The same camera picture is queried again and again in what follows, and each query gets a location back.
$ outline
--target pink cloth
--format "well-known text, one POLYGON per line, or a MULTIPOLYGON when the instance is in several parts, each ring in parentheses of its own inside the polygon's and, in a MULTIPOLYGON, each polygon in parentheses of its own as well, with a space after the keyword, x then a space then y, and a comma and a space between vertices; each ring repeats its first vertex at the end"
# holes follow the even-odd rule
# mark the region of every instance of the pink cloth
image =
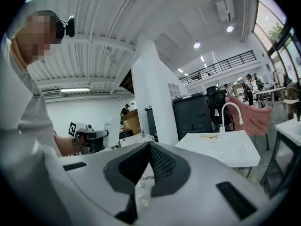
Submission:
POLYGON ((268 133, 268 123, 272 113, 271 107, 258 109, 256 105, 246 105, 236 97, 229 97, 227 102, 236 104, 241 112, 243 124, 239 124, 239 115, 236 107, 227 105, 232 114, 235 130, 245 130, 249 136, 264 136, 268 133))

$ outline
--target metal railing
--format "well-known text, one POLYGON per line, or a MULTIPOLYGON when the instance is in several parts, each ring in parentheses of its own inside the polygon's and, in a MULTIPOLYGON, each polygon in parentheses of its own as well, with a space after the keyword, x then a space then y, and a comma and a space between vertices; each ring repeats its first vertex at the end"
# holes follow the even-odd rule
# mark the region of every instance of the metal railing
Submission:
POLYGON ((234 68, 238 65, 242 65, 242 64, 245 64, 245 63, 253 61, 253 60, 256 60, 256 57, 253 53, 253 50, 250 50, 248 52, 233 56, 231 58, 227 58, 218 63, 210 65, 207 68, 198 70, 198 71, 196 71, 192 74, 189 74, 188 76, 185 76, 184 78, 180 79, 180 81, 182 82, 183 85, 188 85, 193 82, 199 81, 203 78, 206 78, 208 76, 211 76, 213 74, 234 68))

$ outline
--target black fisheye border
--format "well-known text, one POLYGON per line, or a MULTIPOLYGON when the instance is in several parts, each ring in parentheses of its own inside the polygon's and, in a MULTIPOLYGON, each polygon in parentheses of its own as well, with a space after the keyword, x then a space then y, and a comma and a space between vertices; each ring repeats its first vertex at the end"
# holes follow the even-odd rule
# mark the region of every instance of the black fisheye border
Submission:
MULTIPOLYGON (((293 26, 295 33, 299 40, 301 40, 301 27, 300 13, 298 8, 300 7, 300 0, 274 0, 282 8, 283 12, 287 15, 287 19, 293 26)), ((0 34, 1 38, 4 32, 9 27, 15 14, 19 11, 20 7, 24 4, 25 0, 0 0, 1 7, 1 22, 0 22, 0 34)), ((20 198, 18 198, 12 189, 7 185, 3 174, 0 169, 0 185, 2 191, 1 200, 1 219, 3 225, 15 225, 22 221, 22 224, 30 223, 33 225, 44 225, 46 222, 41 222, 37 219, 37 216, 33 215, 23 205, 20 198)), ((294 181, 291 184, 287 195, 282 200, 278 208, 262 222, 261 225, 272 224, 285 224, 293 225, 300 220, 300 207, 298 207, 301 200, 301 170, 299 170, 294 181)))

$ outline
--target cardboard box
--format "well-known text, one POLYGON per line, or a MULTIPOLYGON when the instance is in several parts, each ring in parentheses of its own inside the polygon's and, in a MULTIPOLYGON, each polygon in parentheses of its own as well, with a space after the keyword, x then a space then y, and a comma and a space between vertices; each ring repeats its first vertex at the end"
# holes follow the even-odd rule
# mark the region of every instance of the cardboard box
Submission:
POLYGON ((133 131, 133 134, 136 135, 140 130, 140 123, 138 117, 138 111, 132 110, 122 118, 125 127, 133 131))

